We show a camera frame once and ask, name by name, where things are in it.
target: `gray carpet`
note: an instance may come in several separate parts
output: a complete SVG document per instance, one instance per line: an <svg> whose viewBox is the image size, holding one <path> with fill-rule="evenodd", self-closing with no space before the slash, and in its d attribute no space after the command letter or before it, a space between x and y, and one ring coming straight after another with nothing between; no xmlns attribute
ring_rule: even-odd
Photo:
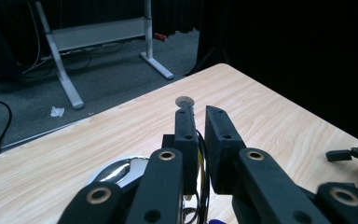
<svg viewBox="0 0 358 224"><path fill-rule="evenodd" d="M154 58L174 74L174 80L165 79L139 56L145 51L143 40L65 56L67 73L85 103L80 110L72 108L52 60L41 66L44 69L25 74L21 83L0 83L0 101L12 111L2 151L183 78L196 63L198 40L198 31L176 33L165 42L153 40ZM61 118L50 115L53 106L65 109ZM0 105L0 134L7 120L7 109Z"/></svg>

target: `wood grain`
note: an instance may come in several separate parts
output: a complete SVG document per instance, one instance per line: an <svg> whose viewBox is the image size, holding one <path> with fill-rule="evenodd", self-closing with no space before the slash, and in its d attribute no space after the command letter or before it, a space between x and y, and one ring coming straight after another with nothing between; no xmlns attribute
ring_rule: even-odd
<svg viewBox="0 0 358 224"><path fill-rule="evenodd" d="M358 161L330 163L328 150L358 139L225 64L186 77L125 104L0 155L0 223L56 223L103 165L149 156L173 133L175 99L193 98L203 133L205 106L226 110L248 147L266 150L301 187L326 181L358 184ZM211 196L209 218L236 223L231 197Z"/></svg>

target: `cable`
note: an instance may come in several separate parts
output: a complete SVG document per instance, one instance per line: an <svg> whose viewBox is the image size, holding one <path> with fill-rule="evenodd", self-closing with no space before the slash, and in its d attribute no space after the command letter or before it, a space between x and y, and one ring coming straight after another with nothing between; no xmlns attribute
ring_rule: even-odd
<svg viewBox="0 0 358 224"><path fill-rule="evenodd" d="M199 220L198 224L205 224L208 216L209 209L209 195L210 195L210 179L209 179L209 168L207 164L207 150L205 140L203 139L201 133L197 130L200 141L200 153L203 158L202 166L204 167L204 178L201 181L201 193L200 193L200 209L199 209Z"/></svg>
<svg viewBox="0 0 358 224"><path fill-rule="evenodd" d="M62 28L62 0L60 0L60 29Z"/></svg>
<svg viewBox="0 0 358 224"><path fill-rule="evenodd" d="M68 70L68 71L73 71L73 72L75 72L75 71L79 71L79 70L82 70L82 69L85 69L85 68L87 68L90 64L91 64L91 61L92 61L92 55L90 55L90 54L88 54L87 55L88 57L88 60L87 60L87 62L86 62L86 64L85 65L83 65L83 66L81 66L81 67L78 67L78 68L70 68L70 67L66 67L65 68L65 70ZM68 58L66 58L66 60L68 60L68 61L79 61L79 60L81 60L81 59L83 59L83 58L85 58L85 57L82 57L82 56L77 56L77 57L68 57Z"/></svg>
<svg viewBox="0 0 358 224"><path fill-rule="evenodd" d="M30 3L28 3L28 8L30 9L31 17L32 17L32 20L34 22L34 31L36 32L37 56L36 56L36 60L34 61L34 64L30 68L28 68L26 71L22 72L23 74L26 74L27 72L33 70L35 68L37 62L39 62L39 57L40 57L40 38L39 38L39 33L37 32L36 21L34 19L34 12L32 11Z"/></svg>
<svg viewBox="0 0 358 224"><path fill-rule="evenodd" d="M30 67L28 68L26 71L22 72L23 74L26 74L26 73L29 73L31 72L32 70L36 69L37 67L41 66L42 64L44 64L45 62L53 59L53 57L51 56L51 54L45 58L43 58L42 62L41 63L38 63L36 64L38 61L39 61L39 58L40 58L40 41L39 41L39 35L38 35L38 32L36 32L37 34L37 39L38 39L38 56L37 56L37 59L35 61L35 63ZM78 58L78 59L81 59L81 58L88 58L88 61L86 62L85 65L83 65L82 67L80 68L75 68L75 69L71 69L71 68L65 68L69 71L77 71L77 70L81 70L81 69L84 69L84 68L87 68L90 63L91 63L91 60L92 60L92 56L93 55L106 55L106 54L111 54L111 53L116 53L116 52L119 52L120 50L126 48L130 42L132 41L135 41L136 39L133 39L133 40L129 40L129 41L125 41L125 42L121 42L121 43L117 43L115 44L114 46L111 46L111 44L105 44L105 45L102 45L100 47L93 47L92 49L89 49L90 47L88 47L87 49L76 49L76 50L70 50L70 51L66 51L66 52L61 52L60 53L60 56L66 60L71 60L71 57L75 57L75 58ZM112 48L112 47L117 47L117 49L113 49L113 50L109 50L109 51L106 51L106 52L93 52L95 50L98 50L98 49L108 49L108 48ZM81 53L81 52L84 52L86 55L85 56L82 56L82 55L76 55L76 53Z"/></svg>
<svg viewBox="0 0 358 224"><path fill-rule="evenodd" d="M196 207L196 208L188 207L188 208L185 208L185 209L183 210L183 215L184 215L183 220L185 220L186 217L187 217L189 214L194 213L194 216L193 216L187 223L185 223L185 224L191 224L191 223L193 223L193 222L196 220L197 216L198 216L199 208L200 208L200 196L199 196L199 193L198 193L198 192L196 192L196 197L197 197L197 207Z"/></svg>
<svg viewBox="0 0 358 224"><path fill-rule="evenodd" d="M48 71L47 71L46 73L44 73L44 74L42 74L42 75L37 75L37 76L24 76L23 78L34 79L34 78L44 77L44 76L46 76L46 75L48 75L48 74L51 73L51 71L53 70L53 67L54 67L54 64L53 64L50 68L48 68Z"/></svg>
<svg viewBox="0 0 358 224"><path fill-rule="evenodd" d="M0 135L0 154L2 152L2 141L4 140L4 137L5 137L5 134L7 132L7 129L8 127L10 126L10 123L11 123L11 119L13 117L12 113L11 113L11 109L10 109L10 106L8 106L7 104L3 103L3 102L0 102L0 105L4 105L6 108L7 108L7 111L8 111L8 121L7 121L7 125L5 127L5 129L2 131L1 135Z"/></svg>

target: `metal desk frame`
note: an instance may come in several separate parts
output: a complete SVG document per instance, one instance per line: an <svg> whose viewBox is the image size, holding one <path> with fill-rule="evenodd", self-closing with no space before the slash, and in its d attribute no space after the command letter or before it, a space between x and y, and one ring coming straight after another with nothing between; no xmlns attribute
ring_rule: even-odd
<svg viewBox="0 0 358 224"><path fill-rule="evenodd" d="M153 58L151 0L145 0L145 16L141 18L111 21L59 30L50 30L42 4L40 2L35 2L35 5L40 20L42 21L51 53L58 68L57 76L74 109L83 108L84 103L71 79L65 72L60 56L60 50L78 49L90 45L145 35L146 51L142 52L141 56L167 79L173 79L173 74Z"/></svg>

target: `black cable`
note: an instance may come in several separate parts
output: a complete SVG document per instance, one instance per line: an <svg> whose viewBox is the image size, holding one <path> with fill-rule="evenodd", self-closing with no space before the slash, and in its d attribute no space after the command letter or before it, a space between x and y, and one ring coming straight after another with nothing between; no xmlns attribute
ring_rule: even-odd
<svg viewBox="0 0 358 224"><path fill-rule="evenodd" d="M199 213L199 210L200 210L200 196L199 196L198 192L196 192L196 197L197 197L197 207L196 208L188 207L188 208L185 208L184 211L183 211L184 220L186 219L186 217L189 214L194 213L194 216L185 224L193 223L196 220L197 216L198 216L198 213Z"/></svg>
<svg viewBox="0 0 358 224"><path fill-rule="evenodd" d="M6 108L7 108L7 111L8 111L8 121L7 121L7 125L5 127L5 129L2 131L1 135L0 135L0 154L2 152L2 141L4 140L4 137L5 137L5 134L8 130L8 127L10 126L10 123L11 123L11 119L13 117L12 113L11 113L11 109L10 109L10 106L8 106L7 104L3 103L0 101L0 105L4 105Z"/></svg>
<svg viewBox="0 0 358 224"><path fill-rule="evenodd" d="M39 62L39 57L40 57L40 38L39 38L39 33L37 32L37 26L36 26L36 20L34 18L34 12L31 8L31 4L28 2L28 8L30 9L30 13L31 13L31 18L34 22L34 31L36 33L36 41L37 41L37 55L36 55L36 59L34 61L34 64L31 65L31 67L29 67L27 70L23 71L23 74L28 73L29 71L33 70L36 66L37 66L37 62Z"/></svg>
<svg viewBox="0 0 358 224"><path fill-rule="evenodd" d="M206 154L206 144L205 140L203 139L201 133L197 130L197 134L199 136L200 141L200 152L202 158L204 159L204 166L205 166L205 184L204 188L201 189L200 194L200 210L199 210L199 220L198 224L205 224L208 216L208 209L209 209L209 195L210 195L210 179L209 179L209 168L207 163L207 154Z"/></svg>
<svg viewBox="0 0 358 224"><path fill-rule="evenodd" d="M62 58L62 59L66 59L66 60L72 61L72 62L78 62L79 60L81 60L83 58L85 58L85 57L79 56L79 55L77 55L77 56L74 55L74 56L70 56L68 58ZM88 61L86 62L85 65L83 65L81 67L78 67L78 68L70 68L69 66L66 66L65 70L75 72L75 71L80 71L82 69L85 69L85 68L89 67L89 65L91 64L91 61L92 61L92 55L88 54L87 58L88 58Z"/></svg>
<svg viewBox="0 0 358 224"><path fill-rule="evenodd" d="M106 49L106 51L105 52L92 52L92 54L93 55L106 55L106 54L111 54L111 53L117 53L117 52L121 51L122 49L125 49L130 44L130 42L132 42L132 41L134 41L134 40L130 40L130 41L122 42L122 43L117 43L114 46L107 46L107 47L98 48L98 49Z"/></svg>
<svg viewBox="0 0 358 224"><path fill-rule="evenodd" d="M23 76L23 78L34 79L34 78L45 77L45 76L47 76L48 74L51 73L51 71L53 70L53 68L54 68L54 64L52 64L50 67L43 68L43 69L48 69L48 71L45 72L45 73L42 74L42 75L37 75L37 76Z"/></svg>

